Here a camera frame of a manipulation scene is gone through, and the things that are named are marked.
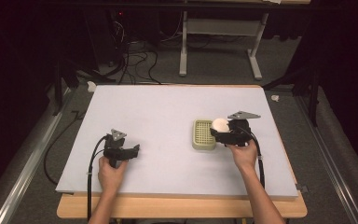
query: white tabletop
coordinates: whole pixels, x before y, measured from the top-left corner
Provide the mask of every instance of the white tabletop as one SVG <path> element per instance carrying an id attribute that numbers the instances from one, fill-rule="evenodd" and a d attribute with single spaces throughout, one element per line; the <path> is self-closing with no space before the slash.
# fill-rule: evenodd
<path id="1" fill-rule="evenodd" d="M 249 123 L 263 154 L 268 195 L 297 197 L 265 93 L 255 86 L 98 86 L 56 190 L 87 191 L 91 153 L 101 137 L 116 129 L 128 135 L 124 148 L 141 145 L 120 193 L 246 196 L 228 148 L 217 144 L 212 151 L 200 151 L 191 144 L 195 119 L 227 118 L 240 110 L 261 116 Z M 94 192 L 101 192 L 98 158 L 93 165 Z"/>

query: finger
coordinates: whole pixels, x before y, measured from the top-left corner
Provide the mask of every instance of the finger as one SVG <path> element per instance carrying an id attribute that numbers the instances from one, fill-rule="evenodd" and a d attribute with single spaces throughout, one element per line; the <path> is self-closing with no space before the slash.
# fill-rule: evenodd
<path id="1" fill-rule="evenodd" d="M 249 140 L 248 146 L 255 146 L 255 141 L 253 139 Z"/>
<path id="2" fill-rule="evenodd" d="M 231 152 L 234 152 L 235 146 L 233 146 L 233 145 L 227 145 L 227 147 L 231 150 Z"/>
<path id="3" fill-rule="evenodd" d="M 124 172 L 124 170 L 126 169 L 127 165 L 128 165 L 129 161 L 122 161 L 121 164 L 118 166 L 118 170 L 120 172 Z"/>
<path id="4" fill-rule="evenodd" d="M 103 157 L 98 160 L 98 163 L 100 164 L 100 168 L 103 167 Z"/>
<path id="5" fill-rule="evenodd" d="M 227 145 L 227 147 L 228 147 L 229 149 L 231 149 L 231 150 L 238 148 L 238 146 L 234 146 L 234 145 Z"/>

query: dark background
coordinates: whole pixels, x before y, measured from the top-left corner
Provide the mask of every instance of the dark background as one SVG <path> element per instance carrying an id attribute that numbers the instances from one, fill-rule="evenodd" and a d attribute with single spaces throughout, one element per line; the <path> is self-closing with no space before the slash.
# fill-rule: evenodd
<path id="1" fill-rule="evenodd" d="M 0 176 L 48 105 L 57 58 L 95 64 L 82 13 L 47 11 L 37 3 L 0 0 Z M 338 3 L 343 4 L 340 14 L 271 13 L 264 38 L 303 35 L 288 74 L 314 58 L 324 62 L 321 86 L 358 154 L 358 1 L 312 1 L 315 6 Z M 134 17 L 129 20 L 133 31 L 156 45 L 156 30 L 168 34 L 177 24 L 177 13 L 139 11 L 140 21 L 149 19 L 145 30 Z"/>

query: gray carpet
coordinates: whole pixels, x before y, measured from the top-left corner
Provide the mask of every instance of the gray carpet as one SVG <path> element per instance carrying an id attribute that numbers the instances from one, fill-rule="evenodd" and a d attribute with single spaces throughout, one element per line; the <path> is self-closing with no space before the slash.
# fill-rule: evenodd
<path id="1" fill-rule="evenodd" d="M 264 85 L 284 74 L 298 43 L 298 40 L 286 42 L 280 42 L 278 39 L 263 40 L 257 53 L 257 60 L 264 78 L 262 81 L 254 81 L 243 47 L 250 46 L 252 39 L 233 39 L 233 37 L 223 38 L 221 36 L 216 38 L 201 49 L 196 47 L 203 46 L 206 43 L 205 39 L 194 38 L 189 42 L 194 48 L 188 51 L 187 77 L 178 76 L 180 46 L 175 45 L 177 42 L 167 42 L 167 45 L 173 46 L 161 45 L 159 48 L 147 47 L 146 49 L 143 44 L 138 44 L 131 49 L 142 51 L 152 49 L 158 53 L 157 64 L 151 74 L 154 79 L 163 83 Z M 146 62 L 136 66 L 137 59 L 140 57 L 134 55 L 131 56 L 132 64 L 129 66 L 129 72 L 136 77 L 137 83 L 150 82 L 141 77 L 148 77 L 147 71 L 153 65 L 154 54 L 147 53 Z M 87 92 L 85 81 L 81 80 L 82 84 L 76 90 L 74 98 L 63 111 L 62 120 L 53 134 L 52 140 L 74 120 L 76 114 L 72 111 L 87 110 L 92 93 Z M 130 83 L 134 79 L 125 76 L 124 81 Z M 337 196 L 330 176 L 326 172 L 323 157 L 312 136 L 307 120 L 301 114 L 296 100 L 289 90 L 288 87 L 282 87 L 281 90 L 267 91 L 266 96 L 297 182 L 307 186 L 309 190 L 303 194 L 308 207 L 308 215 L 299 219 L 291 219 L 290 223 L 351 223 Z M 279 94 L 280 101 L 271 101 L 271 94 Z M 319 129 L 326 136 L 326 144 L 333 149 L 334 157 L 338 160 L 337 166 L 340 171 L 342 170 L 355 197 L 354 200 L 358 202 L 358 158 L 334 114 L 329 110 L 323 92 L 320 94 L 319 101 L 317 117 Z M 53 179 L 59 179 L 80 125 L 81 120 L 75 121 L 52 146 L 48 154 L 48 172 Z M 32 152 L 32 140 L 29 141 L 28 144 L 24 143 L 10 164 L 7 174 L 1 179 L 0 207 Z M 60 197 L 61 194 L 55 192 L 55 186 L 45 177 L 41 163 L 11 223 L 86 223 L 84 219 L 58 218 L 56 210 Z"/>

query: table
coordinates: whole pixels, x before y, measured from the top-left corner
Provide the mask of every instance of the table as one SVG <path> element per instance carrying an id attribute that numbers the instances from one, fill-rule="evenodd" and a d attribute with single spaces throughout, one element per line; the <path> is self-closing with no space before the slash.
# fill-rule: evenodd
<path id="1" fill-rule="evenodd" d="M 273 0 L 203 0 L 202 2 L 219 3 L 265 3 L 277 2 Z M 289 0 L 281 1 L 282 4 L 309 4 L 310 0 Z M 248 35 L 254 36 L 255 42 L 252 49 L 247 49 L 247 56 L 252 67 L 253 75 L 256 80 L 261 80 L 261 72 L 255 57 L 261 41 L 264 29 L 267 24 L 268 13 L 263 13 L 260 21 L 229 21 L 229 20 L 209 20 L 191 19 L 187 17 L 187 12 L 183 12 L 183 31 L 182 49 L 180 56 L 179 76 L 185 77 L 187 74 L 187 34 L 208 34 L 208 35 Z"/>

